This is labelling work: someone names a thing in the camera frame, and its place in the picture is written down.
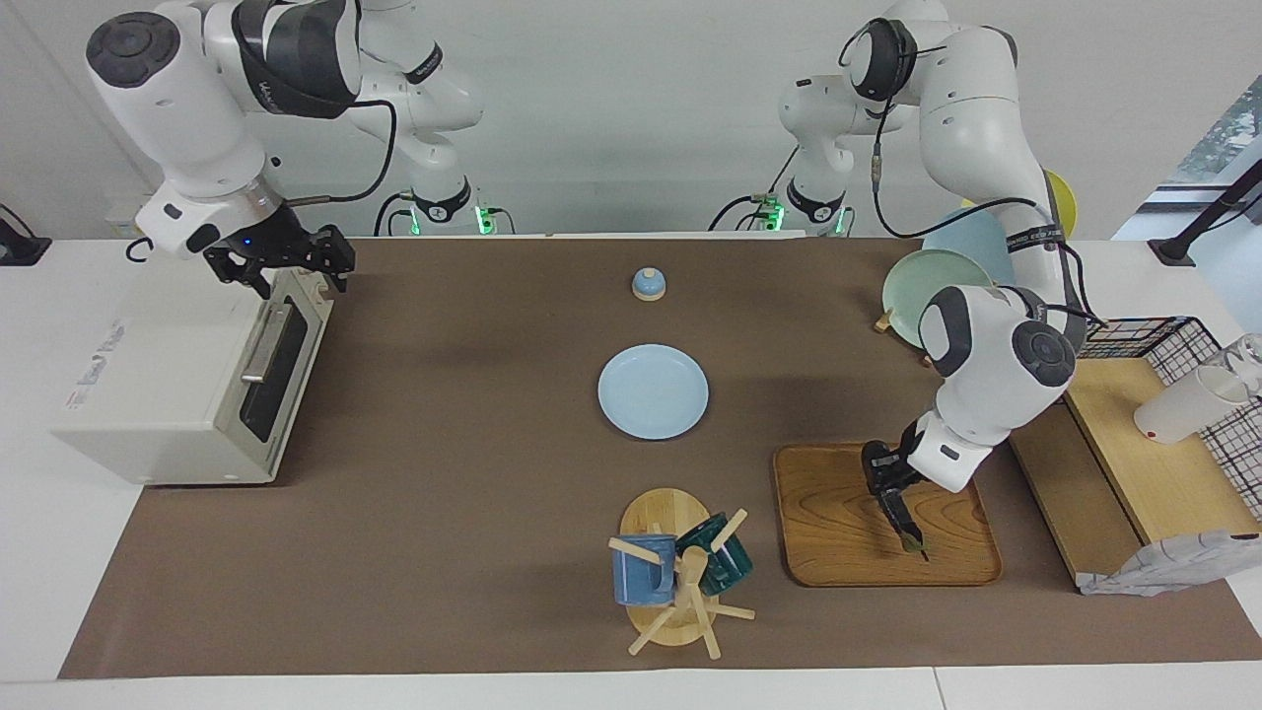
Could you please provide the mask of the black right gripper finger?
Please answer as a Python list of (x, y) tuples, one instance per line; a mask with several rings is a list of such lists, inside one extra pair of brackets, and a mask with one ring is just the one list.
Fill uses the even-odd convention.
[(262, 301), (269, 301), (273, 296), (273, 288), (262, 275), (264, 265), (260, 260), (240, 256), (231, 248), (206, 248), (204, 260), (220, 282), (239, 282), (251, 288)]
[(334, 224), (321, 226), (313, 235), (313, 269), (334, 293), (347, 293), (348, 274), (356, 269), (356, 251)]

